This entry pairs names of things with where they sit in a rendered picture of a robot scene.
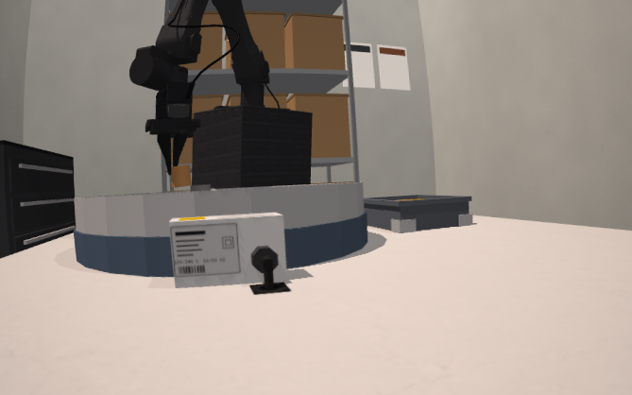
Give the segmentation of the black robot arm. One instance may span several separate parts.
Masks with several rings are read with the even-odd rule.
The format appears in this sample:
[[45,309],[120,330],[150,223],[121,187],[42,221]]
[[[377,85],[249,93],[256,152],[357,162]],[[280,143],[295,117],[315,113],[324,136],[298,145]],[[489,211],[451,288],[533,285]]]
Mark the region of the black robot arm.
[[[189,89],[188,69],[179,65],[197,62],[201,27],[179,28],[168,24],[179,10],[171,25],[201,26],[208,1],[179,0],[160,30],[156,46],[136,50],[129,77],[136,85],[159,91],[156,95],[156,119],[192,119],[193,89]],[[264,107],[264,84],[269,83],[269,66],[263,51],[259,50],[251,36],[242,0],[212,2],[223,25],[234,27],[241,37],[231,51],[231,66],[236,83],[241,85],[240,105]]]

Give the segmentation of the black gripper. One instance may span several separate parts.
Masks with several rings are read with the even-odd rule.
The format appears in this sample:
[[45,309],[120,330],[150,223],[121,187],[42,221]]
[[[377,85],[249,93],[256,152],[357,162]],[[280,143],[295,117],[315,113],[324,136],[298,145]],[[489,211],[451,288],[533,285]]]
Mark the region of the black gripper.
[[194,126],[200,127],[200,119],[148,119],[146,121],[145,132],[150,131],[150,135],[159,134],[157,141],[165,159],[168,175],[171,175],[171,138],[174,138],[173,166],[178,166],[179,156],[186,139],[194,136],[194,131],[196,131]]

